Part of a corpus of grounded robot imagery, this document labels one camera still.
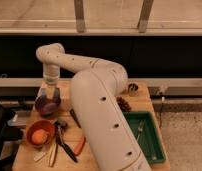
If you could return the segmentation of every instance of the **green plastic tray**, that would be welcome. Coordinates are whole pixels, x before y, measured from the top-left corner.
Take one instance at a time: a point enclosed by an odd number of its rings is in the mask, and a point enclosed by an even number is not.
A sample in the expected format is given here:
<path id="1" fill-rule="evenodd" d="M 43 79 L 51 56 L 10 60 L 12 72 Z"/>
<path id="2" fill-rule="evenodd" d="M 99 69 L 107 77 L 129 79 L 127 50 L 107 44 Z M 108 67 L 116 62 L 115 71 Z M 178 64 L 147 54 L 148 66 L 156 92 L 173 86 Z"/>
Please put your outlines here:
<path id="1" fill-rule="evenodd" d="M 144 122 L 138 144 L 148 163 L 163 163 L 165 161 L 165 154 L 152 115 L 149 112 L 125 112 L 124 116 L 136 139 L 138 136 L 138 126 L 140 122 Z"/>

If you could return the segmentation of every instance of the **wooden tabletop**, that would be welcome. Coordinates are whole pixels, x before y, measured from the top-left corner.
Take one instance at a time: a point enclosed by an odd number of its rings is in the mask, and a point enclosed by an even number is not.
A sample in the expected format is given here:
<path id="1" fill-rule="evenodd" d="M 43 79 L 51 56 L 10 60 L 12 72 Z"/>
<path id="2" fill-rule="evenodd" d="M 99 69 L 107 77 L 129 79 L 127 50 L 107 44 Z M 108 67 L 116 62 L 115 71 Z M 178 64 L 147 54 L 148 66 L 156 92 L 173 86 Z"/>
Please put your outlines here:
<path id="1" fill-rule="evenodd" d="M 137 82 L 137 85 L 139 86 L 139 89 L 136 92 L 135 96 L 130 97 L 126 93 L 123 93 L 120 96 L 128 101 L 133 111 L 149 111 L 152 114 L 162 146 L 164 148 L 166 161 L 161 164 L 153 164 L 151 165 L 151 168 L 153 171 L 169 171 L 170 163 L 169 163 L 166 149 L 163 143 L 162 135 L 158 127 L 157 118 L 152 106 L 148 88 L 144 83 L 141 83 L 141 82 Z M 69 81 L 60 81 L 58 84 L 58 87 L 60 88 L 62 102 L 58 112 L 56 112 L 54 115 L 48 118 L 48 120 L 51 122 L 54 122 L 57 117 L 62 117 L 64 120 L 68 122 L 68 128 L 63 138 L 65 142 L 73 149 L 77 145 L 82 135 L 82 130 L 78 128 L 77 124 L 74 122 L 73 118 L 69 114 L 69 110 L 71 109 L 71 104 L 69 100 Z M 25 132 L 32 123 L 41 119 L 44 119 L 44 118 L 42 118 L 39 115 L 39 113 L 33 108 L 31 111 L 31 115 L 30 115 L 27 127 L 25 129 Z M 59 147 L 58 153 L 56 156 L 56 161 L 52 168 L 48 167 L 47 157 L 44 157 L 42 160 L 38 162 L 33 161 L 33 158 L 37 152 L 38 150 L 32 147 L 26 141 L 26 135 L 24 134 L 22 143 L 20 144 L 16 159 L 13 164 L 13 171 L 24 171 L 24 170 L 27 170 L 27 171 L 42 171 L 42 170 L 43 171 L 44 170 L 45 171 L 48 171 L 48 170 L 51 170 L 51 171 L 64 171 L 64 170 L 100 171 L 88 143 L 85 144 L 82 153 L 77 157 L 79 161 L 78 163 L 74 163 L 66 155 L 66 153 L 64 153 L 63 149 Z"/>

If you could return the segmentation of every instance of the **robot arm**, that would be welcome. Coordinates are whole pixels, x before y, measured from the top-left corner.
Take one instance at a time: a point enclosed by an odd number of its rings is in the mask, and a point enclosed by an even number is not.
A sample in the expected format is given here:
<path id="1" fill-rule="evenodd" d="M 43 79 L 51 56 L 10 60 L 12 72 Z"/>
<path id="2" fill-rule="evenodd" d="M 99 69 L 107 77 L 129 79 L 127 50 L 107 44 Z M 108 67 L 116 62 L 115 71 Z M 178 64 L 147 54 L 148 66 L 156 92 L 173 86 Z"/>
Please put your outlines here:
<path id="1" fill-rule="evenodd" d="M 55 82 L 59 67 L 76 73 L 71 103 L 100 169 L 150 171 L 115 98 L 126 87 L 125 69 L 115 62 L 65 54 L 60 44 L 42 46 L 36 54 L 46 81 Z"/>

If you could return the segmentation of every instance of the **black wall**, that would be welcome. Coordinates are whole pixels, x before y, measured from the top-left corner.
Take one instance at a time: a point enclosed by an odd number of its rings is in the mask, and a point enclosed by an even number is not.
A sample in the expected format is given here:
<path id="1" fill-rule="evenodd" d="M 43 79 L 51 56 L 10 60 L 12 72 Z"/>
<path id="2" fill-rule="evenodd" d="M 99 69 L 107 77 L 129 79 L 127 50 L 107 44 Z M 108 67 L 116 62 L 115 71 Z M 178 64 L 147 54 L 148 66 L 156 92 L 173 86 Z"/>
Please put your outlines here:
<path id="1" fill-rule="evenodd" d="M 0 36 L 0 76 L 42 77 L 36 49 L 59 42 L 66 53 L 121 63 L 129 77 L 202 77 L 202 37 Z M 73 74 L 62 70 L 62 77 Z"/>

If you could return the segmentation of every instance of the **brown object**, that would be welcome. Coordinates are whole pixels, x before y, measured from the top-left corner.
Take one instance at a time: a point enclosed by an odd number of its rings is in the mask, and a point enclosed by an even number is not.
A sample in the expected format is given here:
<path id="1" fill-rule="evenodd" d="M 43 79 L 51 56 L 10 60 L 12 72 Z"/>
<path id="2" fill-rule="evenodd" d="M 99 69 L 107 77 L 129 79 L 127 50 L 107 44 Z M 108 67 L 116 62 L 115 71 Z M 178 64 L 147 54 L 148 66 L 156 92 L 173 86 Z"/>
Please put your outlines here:
<path id="1" fill-rule="evenodd" d="M 121 109 L 122 112 L 130 112 L 131 106 L 129 103 L 122 97 L 117 97 L 117 103 Z"/>
<path id="2" fill-rule="evenodd" d="M 33 147 L 41 148 L 43 145 L 48 144 L 52 140 L 54 135 L 55 135 L 54 125 L 47 120 L 39 120 L 33 123 L 28 128 L 26 137 L 27 141 Z"/>
<path id="3" fill-rule="evenodd" d="M 82 129 L 78 128 L 77 124 L 69 114 L 69 110 L 72 108 L 69 100 L 69 85 L 70 81 L 60 81 L 58 83 L 58 87 L 61 88 L 60 93 L 63 103 L 61 103 L 60 105 L 60 112 L 58 112 L 57 117 L 62 117 L 68 122 L 69 128 L 64 133 L 63 138 L 66 140 L 66 143 L 69 144 L 72 149 L 74 149 L 82 135 Z M 152 106 L 152 102 L 149 96 L 148 88 L 143 82 L 137 82 L 137 85 L 139 89 L 137 91 L 136 97 L 130 97 L 128 93 L 122 94 L 120 96 L 123 97 L 131 105 L 132 111 L 149 111 L 152 114 L 159 135 L 159 139 L 166 155 L 166 160 L 164 163 L 151 164 L 151 168 L 153 171 L 170 171 L 169 159 L 164 146 L 161 131 L 158 126 L 154 108 Z M 41 116 L 38 114 L 38 112 L 33 110 L 29 118 L 29 124 L 39 120 L 40 118 Z M 39 164 L 33 161 L 33 157 L 37 150 L 35 148 L 32 148 L 28 143 L 26 143 L 25 137 L 22 142 L 23 143 L 21 143 L 19 146 L 18 153 L 13 164 L 13 171 L 49 170 L 47 166 L 47 161 L 40 160 Z M 78 156 L 78 159 L 79 162 L 77 164 L 74 163 L 72 160 L 70 160 L 69 156 L 64 153 L 62 148 L 58 148 L 56 162 L 54 164 L 54 167 L 51 168 L 51 171 L 100 171 L 87 142 L 84 145 L 83 151 Z"/>

